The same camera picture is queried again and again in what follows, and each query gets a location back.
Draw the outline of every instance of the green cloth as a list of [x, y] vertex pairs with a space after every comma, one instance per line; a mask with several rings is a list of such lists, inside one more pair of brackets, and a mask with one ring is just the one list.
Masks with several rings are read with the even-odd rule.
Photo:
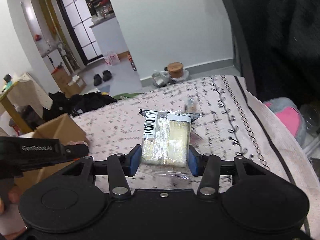
[[140, 95], [140, 94], [143, 94], [143, 93], [133, 93], [133, 94], [124, 93], [124, 94], [116, 95], [113, 98], [116, 99], [116, 100], [121, 100], [121, 99], [125, 99], [125, 98], [134, 98], [134, 97], [136, 97], [137, 95]]

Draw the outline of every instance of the white wall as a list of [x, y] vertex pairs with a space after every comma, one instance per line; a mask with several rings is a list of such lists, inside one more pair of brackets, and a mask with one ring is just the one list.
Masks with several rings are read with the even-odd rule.
[[38, 24], [41, 29], [44, 40], [45, 41], [49, 40], [52, 45], [55, 44], [56, 41], [52, 37], [51, 32], [49, 30], [49, 27], [47, 25], [47, 22], [45, 21], [44, 14], [43, 14], [42, 9], [40, 7], [39, 0], [31, 0], [31, 3], [32, 3], [33, 10], [36, 14]]
[[65, 22], [63, 20], [61, 12], [60, 12], [59, 6], [57, 4], [57, 0], [51, 0], [51, 2], [52, 2], [52, 5], [53, 5], [53, 8], [54, 8], [54, 11], [55, 11], [55, 13], [57, 15], [58, 21], [60, 23], [62, 32], [63, 32], [63, 34], [66, 37], [66, 40], [68, 42], [68, 45], [69, 45], [73, 55], [75, 56], [78, 64], [80, 65], [80, 68], [83, 69], [84, 68], [84, 63], [83, 63], [83, 61], [82, 61], [82, 59], [81, 59], [81, 57], [80, 57], [80, 55], [79, 55], [79, 53], [78, 53], [78, 51], [76, 49], [75, 44], [72, 41], [72, 38], [71, 38], [71, 36], [69, 34], [67, 26], [66, 26], [66, 24], [65, 24]]
[[33, 42], [20, 0], [0, 0], [0, 15], [0, 78], [28, 72], [47, 93], [59, 91]]
[[233, 57], [222, 0], [110, 0], [141, 79]]
[[28, 27], [30, 29], [30, 32], [32, 34], [32, 37], [34, 37], [36, 34], [39, 34], [41, 36], [41, 40], [34, 41], [40, 54], [43, 54], [46, 52], [46, 50], [49, 48], [46, 42], [46, 39], [41, 31], [40, 25], [38, 23], [36, 13], [33, 9], [31, 0], [24, 0], [22, 3], [22, 10], [23, 14], [26, 18]]

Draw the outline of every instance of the barcode label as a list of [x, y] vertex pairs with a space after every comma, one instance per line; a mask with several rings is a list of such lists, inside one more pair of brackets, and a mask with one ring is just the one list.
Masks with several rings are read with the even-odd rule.
[[146, 112], [144, 121], [143, 138], [154, 138], [156, 133], [158, 112]]
[[168, 113], [168, 120], [172, 121], [182, 121], [182, 122], [189, 122], [191, 123], [191, 117], [190, 114], [184, 114], [184, 113]]

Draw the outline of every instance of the black slipper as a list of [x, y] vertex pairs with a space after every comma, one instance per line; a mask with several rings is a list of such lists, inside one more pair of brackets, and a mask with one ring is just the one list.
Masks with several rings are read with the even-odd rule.
[[102, 78], [101, 78], [101, 76], [98, 75], [98, 74], [94, 75], [94, 77], [93, 77], [93, 84], [94, 84], [94, 86], [97, 87], [98, 85], [101, 85], [101, 83], [102, 83]]
[[106, 82], [112, 78], [112, 74], [109, 70], [105, 70], [102, 72], [103, 74], [103, 81]]

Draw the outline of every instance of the wooden lid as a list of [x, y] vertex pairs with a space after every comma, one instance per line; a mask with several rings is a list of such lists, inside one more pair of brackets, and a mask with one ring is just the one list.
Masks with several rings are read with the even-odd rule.
[[171, 63], [167, 66], [169, 72], [178, 72], [183, 68], [183, 64], [179, 62]]

